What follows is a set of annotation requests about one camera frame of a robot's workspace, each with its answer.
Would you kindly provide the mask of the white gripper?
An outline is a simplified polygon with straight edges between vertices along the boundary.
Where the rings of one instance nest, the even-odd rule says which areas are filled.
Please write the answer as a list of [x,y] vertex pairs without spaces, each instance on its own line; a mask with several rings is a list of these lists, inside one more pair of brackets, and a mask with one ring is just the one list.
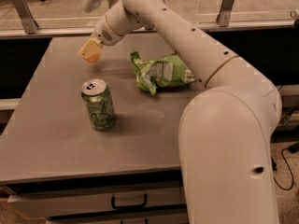
[[94,53],[99,52],[101,55],[103,44],[113,46],[122,40],[120,19],[116,16],[102,16],[94,26],[94,34],[97,37],[90,37],[78,52],[85,61]]

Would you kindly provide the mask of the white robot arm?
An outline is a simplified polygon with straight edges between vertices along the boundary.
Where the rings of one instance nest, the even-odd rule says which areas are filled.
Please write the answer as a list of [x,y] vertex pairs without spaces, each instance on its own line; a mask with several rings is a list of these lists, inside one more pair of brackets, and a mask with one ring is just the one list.
[[[255,67],[171,10],[164,0],[108,0],[88,62],[151,25],[204,86],[186,106],[178,149],[190,224],[279,224],[270,136],[281,116],[277,87]],[[92,12],[102,0],[84,0]]]

